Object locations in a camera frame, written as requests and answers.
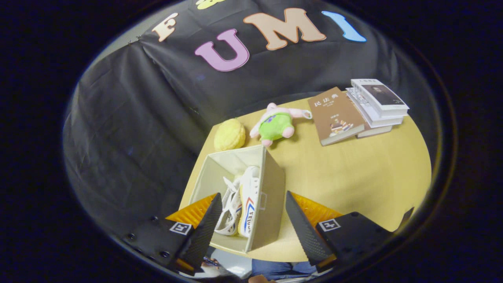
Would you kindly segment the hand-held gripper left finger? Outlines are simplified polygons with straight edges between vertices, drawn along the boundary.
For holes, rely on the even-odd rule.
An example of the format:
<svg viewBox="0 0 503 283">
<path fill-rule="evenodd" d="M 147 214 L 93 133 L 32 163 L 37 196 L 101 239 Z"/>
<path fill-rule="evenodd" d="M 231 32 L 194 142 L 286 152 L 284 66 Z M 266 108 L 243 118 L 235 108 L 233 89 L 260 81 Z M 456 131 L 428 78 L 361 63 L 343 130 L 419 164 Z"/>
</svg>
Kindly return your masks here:
<svg viewBox="0 0 503 283">
<path fill-rule="evenodd" d="M 126 233 L 123 242 L 162 267 L 192 276 L 200 271 L 221 212 L 217 192 L 168 217 L 151 217 Z"/>
</svg>

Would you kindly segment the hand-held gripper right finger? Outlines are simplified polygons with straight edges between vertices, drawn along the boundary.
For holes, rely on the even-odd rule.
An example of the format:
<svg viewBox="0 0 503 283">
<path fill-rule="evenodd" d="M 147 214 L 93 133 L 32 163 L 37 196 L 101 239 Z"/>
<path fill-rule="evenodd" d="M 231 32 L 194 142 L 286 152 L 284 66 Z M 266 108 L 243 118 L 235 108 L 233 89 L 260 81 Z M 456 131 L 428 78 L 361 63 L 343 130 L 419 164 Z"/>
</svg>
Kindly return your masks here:
<svg viewBox="0 0 503 283">
<path fill-rule="evenodd" d="M 309 263 L 318 272 L 358 263 L 393 236 L 359 212 L 342 215 L 291 191 L 286 193 L 285 208 Z"/>
</svg>

